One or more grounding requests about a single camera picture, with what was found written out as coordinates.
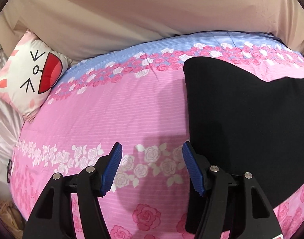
red mouth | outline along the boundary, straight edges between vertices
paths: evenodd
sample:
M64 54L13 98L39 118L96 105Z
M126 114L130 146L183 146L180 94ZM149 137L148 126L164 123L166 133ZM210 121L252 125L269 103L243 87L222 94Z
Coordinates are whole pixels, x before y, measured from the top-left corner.
M62 62L59 57L48 53L43 73L40 78L38 93L47 92L55 85L62 72Z

silver screw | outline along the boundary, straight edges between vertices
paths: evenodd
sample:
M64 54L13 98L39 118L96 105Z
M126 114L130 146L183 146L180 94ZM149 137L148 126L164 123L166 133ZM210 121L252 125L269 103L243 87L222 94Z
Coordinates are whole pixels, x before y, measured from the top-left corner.
M88 166L88 167L86 168L86 172L88 172L88 173L92 173L92 172L94 172L94 170L95 170L95 167L94 167L94 166Z
M210 167L210 170L211 170L212 172L218 172L218 171L219 171L219 168L218 168L218 166L216 166L216 165L212 165L212 166Z
M59 172L57 172L53 175L54 180L58 180L60 177L61 177L61 174Z
M253 177L253 175L250 172L245 172L244 176L247 179L251 179Z

pillow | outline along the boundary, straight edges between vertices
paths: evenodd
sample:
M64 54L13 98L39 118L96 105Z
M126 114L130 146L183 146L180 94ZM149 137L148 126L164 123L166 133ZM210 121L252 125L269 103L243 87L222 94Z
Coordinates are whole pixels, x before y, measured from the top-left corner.
M28 30L0 71L0 98L30 122L70 63Z

